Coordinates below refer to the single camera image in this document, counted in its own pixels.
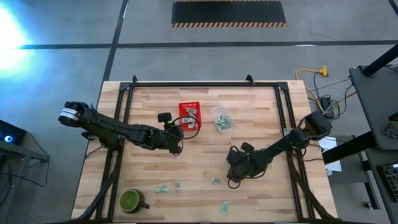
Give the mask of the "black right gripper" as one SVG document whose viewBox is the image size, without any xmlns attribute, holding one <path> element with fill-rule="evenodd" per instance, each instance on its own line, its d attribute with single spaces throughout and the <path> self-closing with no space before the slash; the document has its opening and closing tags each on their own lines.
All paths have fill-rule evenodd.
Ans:
<svg viewBox="0 0 398 224">
<path fill-rule="evenodd" d="M 243 179 L 258 179 L 265 174 L 266 169 L 260 170 L 251 159 L 254 151 L 253 146 L 241 146 L 241 149 L 238 149 L 236 146 L 229 148 L 226 158 L 226 161 L 230 165 L 226 175 L 229 180 L 240 182 Z"/>
</svg>

